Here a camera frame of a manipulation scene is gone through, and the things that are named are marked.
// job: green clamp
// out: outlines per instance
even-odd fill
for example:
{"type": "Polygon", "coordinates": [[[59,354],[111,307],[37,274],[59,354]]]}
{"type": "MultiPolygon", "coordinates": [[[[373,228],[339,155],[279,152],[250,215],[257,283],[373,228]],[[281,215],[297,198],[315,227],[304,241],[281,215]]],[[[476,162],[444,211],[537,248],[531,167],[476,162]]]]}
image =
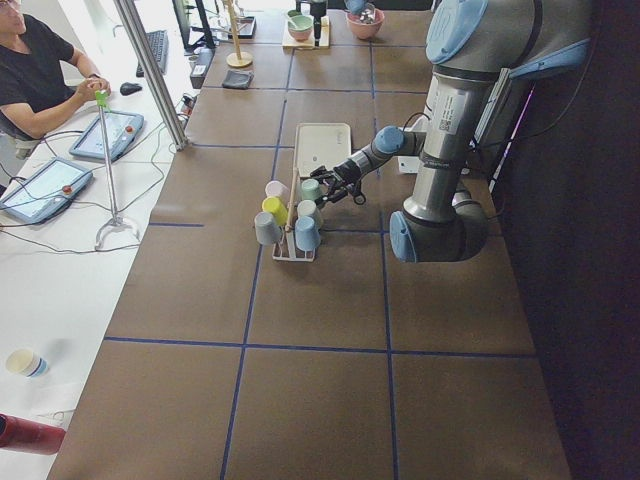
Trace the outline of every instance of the green clamp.
{"type": "Polygon", "coordinates": [[[98,106],[109,110],[109,107],[107,106],[107,97],[108,95],[106,90],[96,91],[96,101],[98,102],[98,106]]]}

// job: computer mouse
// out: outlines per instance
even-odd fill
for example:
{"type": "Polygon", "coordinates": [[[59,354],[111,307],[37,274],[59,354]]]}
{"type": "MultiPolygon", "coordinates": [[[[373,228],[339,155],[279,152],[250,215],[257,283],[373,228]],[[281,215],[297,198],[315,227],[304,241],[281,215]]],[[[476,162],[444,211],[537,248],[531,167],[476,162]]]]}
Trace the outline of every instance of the computer mouse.
{"type": "Polygon", "coordinates": [[[125,96],[139,92],[140,90],[142,90],[142,85],[139,83],[124,82],[120,85],[120,93],[125,96]]]}

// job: brown table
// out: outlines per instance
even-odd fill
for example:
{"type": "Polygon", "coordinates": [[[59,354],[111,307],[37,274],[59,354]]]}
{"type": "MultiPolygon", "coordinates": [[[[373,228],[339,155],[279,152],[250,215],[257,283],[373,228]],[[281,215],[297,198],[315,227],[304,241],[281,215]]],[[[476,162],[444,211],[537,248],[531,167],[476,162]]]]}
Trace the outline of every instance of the brown table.
{"type": "Polygon", "coordinates": [[[243,44],[249,90],[220,88],[216,54],[49,479],[570,478],[497,222],[470,261],[398,262],[414,178],[392,161],[365,206],[323,210],[313,263],[256,243],[298,123],[359,148],[430,81],[430,12],[388,12],[370,44],[331,11],[323,51],[283,50],[281,15],[243,44]]]}

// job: white desk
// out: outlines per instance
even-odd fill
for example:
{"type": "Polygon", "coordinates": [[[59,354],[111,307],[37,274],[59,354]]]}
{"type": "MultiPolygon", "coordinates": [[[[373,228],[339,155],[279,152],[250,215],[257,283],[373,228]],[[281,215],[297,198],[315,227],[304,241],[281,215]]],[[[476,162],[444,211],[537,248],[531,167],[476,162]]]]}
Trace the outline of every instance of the white desk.
{"type": "MultiPolygon", "coordinates": [[[[118,33],[121,47],[117,60],[101,68],[111,82],[108,101],[114,110],[141,113],[145,126],[136,143],[161,123],[161,116],[144,78],[135,77],[137,60],[123,31],[118,33]],[[124,81],[138,82],[141,92],[123,97],[118,92],[124,81]]],[[[182,54],[180,39],[171,36],[165,82],[177,103],[183,93],[195,93],[189,81],[189,65],[182,54]]],[[[95,104],[86,105],[59,131],[82,130],[97,115],[95,104]]],[[[73,158],[69,147],[77,135],[53,137],[50,146],[58,156],[78,161],[89,168],[102,165],[73,158]]],[[[174,149],[166,130],[155,131],[130,154],[113,164],[118,207],[122,209],[162,178],[154,162],[166,175],[174,149]]],[[[29,177],[52,156],[41,144],[25,162],[20,176],[29,177]]],[[[149,214],[156,203],[163,180],[127,208],[123,215],[134,220],[144,234],[149,214]]],[[[15,188],[12,184],[8,191],[15,188]]],[[[91,251],[98,229],[110,218],[109,196],[104,167],[94,171],[93,182],[77,201],[59,217],[37,227],[7,228],[28,240],[60,250],[91,251]],[[106,208],[81,202],[95,202],[106,208]]],[[[15,224],[0,213],[0,223],[15,224]]],[[[105,249],[137,243],[129,231],[110,233],[105,249]]],[[[75,408],[84,382],[111,319],[116,302],[136,255],[136,248],[109,253],[61,254],[0,233],[0,272],[2,293],[0,311],[0,412],[8,415],[58,424],[58,420],[39,415],[75,408]],[[6,357],[15,349],[30,347],[46,358],[50,370],[39,378],[23,378],[4,368],[6,357]]],[[[72,412],[61,418],[67,426],[72,412]]],[[[42,480],[55,456],[41,456],[0,449],[0,478],[42,480]]]]}

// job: man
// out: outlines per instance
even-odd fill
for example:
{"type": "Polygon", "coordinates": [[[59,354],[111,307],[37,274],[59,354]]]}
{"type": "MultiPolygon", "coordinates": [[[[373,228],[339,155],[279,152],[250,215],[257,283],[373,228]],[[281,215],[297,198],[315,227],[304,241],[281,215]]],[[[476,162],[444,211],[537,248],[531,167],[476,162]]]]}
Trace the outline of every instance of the man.
{"type": "Polygon", "coordinates": [[[19,140],[58,128],[97,90],[110,92],[95,64],[47,25],[20,12],[21,0],[0,0],[0,128],[19,140]],[[64,83],[60,60],[85,77],[75,91],[64,83]]]}

